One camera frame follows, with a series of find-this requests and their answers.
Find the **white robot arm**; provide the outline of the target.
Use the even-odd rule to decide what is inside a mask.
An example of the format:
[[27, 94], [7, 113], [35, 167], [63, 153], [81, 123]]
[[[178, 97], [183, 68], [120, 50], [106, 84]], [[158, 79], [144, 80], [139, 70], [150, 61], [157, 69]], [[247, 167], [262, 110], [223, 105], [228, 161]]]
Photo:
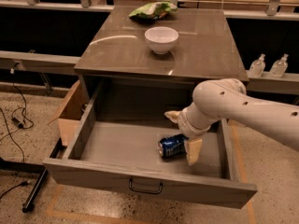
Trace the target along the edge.
[[299, 107], [249, 97], [243, 83], [234, 78], [198, 84], [189, 106], [164, 115], [188, 138], [184, 147], [189, 165], [198, 161], [203, 135], [221, 119], [233, 119], [299, 150]]

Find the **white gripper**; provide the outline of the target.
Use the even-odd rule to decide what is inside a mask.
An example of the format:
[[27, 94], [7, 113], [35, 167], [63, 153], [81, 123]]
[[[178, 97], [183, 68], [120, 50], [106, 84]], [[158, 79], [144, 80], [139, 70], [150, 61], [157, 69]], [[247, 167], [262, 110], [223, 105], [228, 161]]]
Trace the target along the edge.
[[187, 163], [195, 165], [203, 145], [203, 140], [196, 137], [202, 136], [210, 129], [210, 118], [195, 108], [184, 108], [181, 112], [166, 111], [164, 115], [173, 123], [178, 123], [179, 130], [189, 139], [192, 139], [185, 141], [184, 147]]

